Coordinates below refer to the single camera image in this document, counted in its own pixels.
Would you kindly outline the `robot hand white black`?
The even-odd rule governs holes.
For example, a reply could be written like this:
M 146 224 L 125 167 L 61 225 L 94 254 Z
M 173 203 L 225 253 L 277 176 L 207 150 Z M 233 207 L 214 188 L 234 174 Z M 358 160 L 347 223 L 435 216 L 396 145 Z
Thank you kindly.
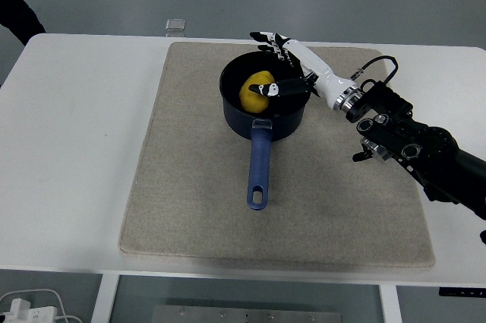
M 336 76 L 324 60 L 301 42 L 271 32 L 251 32 L 250 36 L 260 43 L 260 50 L 273 53 L 278 60 L 301 69 L 303 74 L 272 84 L 251 84 L 250 91 L 265 97 L 287 97 L 314 91 L 324 97 L 331 109 L 342 111 L 358 93 L 354 81 Z

